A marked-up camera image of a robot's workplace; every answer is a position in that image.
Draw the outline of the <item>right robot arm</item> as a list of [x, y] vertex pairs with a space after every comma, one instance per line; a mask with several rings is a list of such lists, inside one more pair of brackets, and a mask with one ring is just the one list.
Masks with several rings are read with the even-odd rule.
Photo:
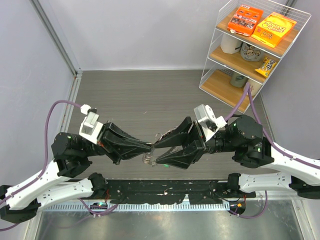
[[156, 163], [188, 169], [204, 154], [233, 153], [232, 160], [241, 166], [267, 168], [272, 174], [231, 173], [226, 191], [232, 197], [256, 191], [288, 191], [299, 197], [320, 198], [320, 162], [291, 152], [268, 139], [263, 126], [247, 115], [237, 115], [232, 123], [223, 117], [202, 118], [191, 122], [187, 117], [154, 143], [154, 148], [181, 146], [164, 153]]

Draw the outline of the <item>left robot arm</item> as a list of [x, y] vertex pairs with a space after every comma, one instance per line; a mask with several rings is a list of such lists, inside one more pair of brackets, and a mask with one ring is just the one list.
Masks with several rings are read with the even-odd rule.
[[2, 185], [1, 220], [19, 224], [35, 217], [43, 209], [67, 200], [101, 199], [107, 193], [107, 183], [100, 173], [92, 173], [70, 186], [70, 181], [90, 167], [89, 157], [107, 156], [118, 165], [152, 150], [152, 144], [122, 131], [112, 122], [98, 123], [91, 134], [60, 132], [51, 145], [53, 160], [44, 171], [15, 185]]

